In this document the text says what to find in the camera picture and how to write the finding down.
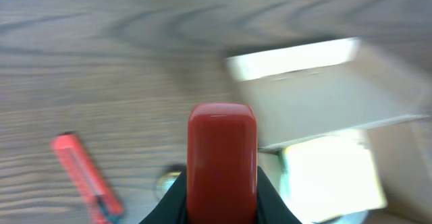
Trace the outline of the correction tape dispenser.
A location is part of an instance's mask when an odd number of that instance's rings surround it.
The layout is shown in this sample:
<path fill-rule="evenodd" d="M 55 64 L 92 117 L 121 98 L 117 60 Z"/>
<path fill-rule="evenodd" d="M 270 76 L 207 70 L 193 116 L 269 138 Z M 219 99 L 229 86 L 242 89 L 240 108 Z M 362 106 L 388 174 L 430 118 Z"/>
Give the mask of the correction tape dispenser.
<path fill-rule="evenodd" d="M 182 163 L 166 165 L 163 168 L 153 185 L 153 194 L 157 202 L 164 197 L 178 176 L 185 170 L 186 165 Z"/>

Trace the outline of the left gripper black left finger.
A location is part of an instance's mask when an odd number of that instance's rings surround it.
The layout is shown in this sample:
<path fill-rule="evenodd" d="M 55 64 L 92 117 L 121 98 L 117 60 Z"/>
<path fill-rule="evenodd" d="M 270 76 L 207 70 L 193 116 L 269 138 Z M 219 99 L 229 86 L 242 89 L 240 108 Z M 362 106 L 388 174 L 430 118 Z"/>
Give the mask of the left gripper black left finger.
<path fill-rule="evenodd" d="M 157 206 L 139 224 L 187 224 L 187 173 L 183 171 Z"/>

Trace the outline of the yellow sticky note pad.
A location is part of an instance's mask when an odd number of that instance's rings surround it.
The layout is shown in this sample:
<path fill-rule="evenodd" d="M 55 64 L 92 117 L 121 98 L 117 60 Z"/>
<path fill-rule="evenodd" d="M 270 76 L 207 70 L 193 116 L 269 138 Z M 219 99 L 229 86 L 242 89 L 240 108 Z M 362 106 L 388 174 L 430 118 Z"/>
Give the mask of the yellow sticky note pad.
<path fill-rule="evenodd" d="M 285 148 L 280 194 L 301 223 L 363 223 L 387 206 L 362 130 L 334 132 Z"/>

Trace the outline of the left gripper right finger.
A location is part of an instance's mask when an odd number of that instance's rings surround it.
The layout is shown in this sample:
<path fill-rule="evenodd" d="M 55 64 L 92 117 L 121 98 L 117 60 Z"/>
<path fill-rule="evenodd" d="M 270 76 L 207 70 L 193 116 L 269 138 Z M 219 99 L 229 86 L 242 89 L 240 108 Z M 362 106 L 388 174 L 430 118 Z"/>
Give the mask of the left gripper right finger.
<path fill-rule="evenodd" d="M 301 224 L 261 167 L 257 167 L 257 224 Z"/>

